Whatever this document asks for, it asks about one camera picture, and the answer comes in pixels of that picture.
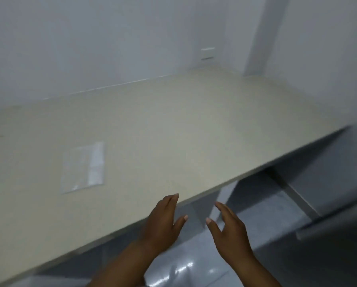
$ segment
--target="hand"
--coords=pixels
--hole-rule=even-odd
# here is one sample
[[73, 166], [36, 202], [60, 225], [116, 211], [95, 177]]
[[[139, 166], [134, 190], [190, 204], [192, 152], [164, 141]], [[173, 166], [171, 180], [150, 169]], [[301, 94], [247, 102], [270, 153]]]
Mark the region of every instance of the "hand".
[[219, 254], [234, 270], [250, 264], [255, 257], [244, 223], [226, 205], [216, 202], [215, 206], [221, 212], [225, 227], [220, 231], [217, 224], [209, 218], [206, 219], [206, 224]]
[[158, 256], [173, 245], [188, 220], [188, 216], [185, 215], [173, 222], [178, 196], [177, 193], [164, 197], [147, 219], [140, 241], [152, 250], [154, 256]]

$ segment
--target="wall socket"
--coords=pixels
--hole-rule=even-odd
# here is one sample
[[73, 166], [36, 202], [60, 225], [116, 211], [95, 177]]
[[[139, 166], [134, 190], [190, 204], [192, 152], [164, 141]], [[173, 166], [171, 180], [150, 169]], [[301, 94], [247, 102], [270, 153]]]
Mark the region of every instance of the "wall socket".
[[216, 52], [215, 47], [208, 47], [208, 48], [201, 49], [201, 60], [214, 58], [215, 52]]

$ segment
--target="forearm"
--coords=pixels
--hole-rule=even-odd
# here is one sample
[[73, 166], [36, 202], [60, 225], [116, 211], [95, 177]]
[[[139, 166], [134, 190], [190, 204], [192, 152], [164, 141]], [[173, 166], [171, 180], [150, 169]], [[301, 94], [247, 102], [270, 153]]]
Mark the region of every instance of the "forearm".
[[255, 258], [233, 267], [245, 287], [281, 287], [281, 284]]
[[136, 287], [155, 257], [145, 244], [135, 241], [99, 272], [88, 287]]

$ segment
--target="table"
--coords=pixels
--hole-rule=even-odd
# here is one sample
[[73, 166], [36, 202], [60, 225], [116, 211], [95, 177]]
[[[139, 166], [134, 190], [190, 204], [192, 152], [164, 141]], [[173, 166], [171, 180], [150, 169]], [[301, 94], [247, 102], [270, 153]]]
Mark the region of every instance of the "table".
[[[0, 110], [0, 283], [82, 250], [180, 193], [193, 201], [346, 124], [217, 66]], [[60, 193], [62, 154], [105, 142], [105, 184]]]

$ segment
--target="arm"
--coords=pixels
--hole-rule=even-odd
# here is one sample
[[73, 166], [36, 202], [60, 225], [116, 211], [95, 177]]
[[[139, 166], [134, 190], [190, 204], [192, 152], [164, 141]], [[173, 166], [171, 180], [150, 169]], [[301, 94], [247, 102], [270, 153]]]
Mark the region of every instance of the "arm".
[[225, 227], [206, 219], [221, 257], [233, 268], [245, 287], [281, 287], [281, 284], [261, 265], [253, 254], [244, 223], [226, 205], [216, 202]]
[[159, 201], [147, 219], [141, 237], [94, 277], [87, 287], [136, 287], [152, 261], [178, 238], [188, 216], [173, 223], [178, 194]]

